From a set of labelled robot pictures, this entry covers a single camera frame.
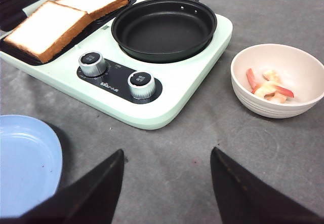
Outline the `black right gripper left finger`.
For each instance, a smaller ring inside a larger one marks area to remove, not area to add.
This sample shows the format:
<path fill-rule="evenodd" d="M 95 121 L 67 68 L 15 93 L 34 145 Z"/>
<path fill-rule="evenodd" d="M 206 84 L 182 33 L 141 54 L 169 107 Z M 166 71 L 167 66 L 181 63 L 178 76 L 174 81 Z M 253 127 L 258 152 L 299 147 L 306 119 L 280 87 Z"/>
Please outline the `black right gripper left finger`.
<path fill-rule="evenodd" d="M 117 150 L 16 223 L 112 223 L 122 188 L 124 161 L 124 151 Z"/>

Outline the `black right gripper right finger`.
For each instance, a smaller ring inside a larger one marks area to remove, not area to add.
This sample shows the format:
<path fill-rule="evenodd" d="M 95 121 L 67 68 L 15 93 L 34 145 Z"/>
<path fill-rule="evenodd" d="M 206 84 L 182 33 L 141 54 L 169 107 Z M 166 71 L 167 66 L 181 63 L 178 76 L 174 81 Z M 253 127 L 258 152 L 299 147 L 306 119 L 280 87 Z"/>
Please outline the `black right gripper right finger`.
<path fill-rule="evenodd" d="M 217 147 L 210 156 L 223 223 L 323 223 L 323 217 L 266 184 Z"/>

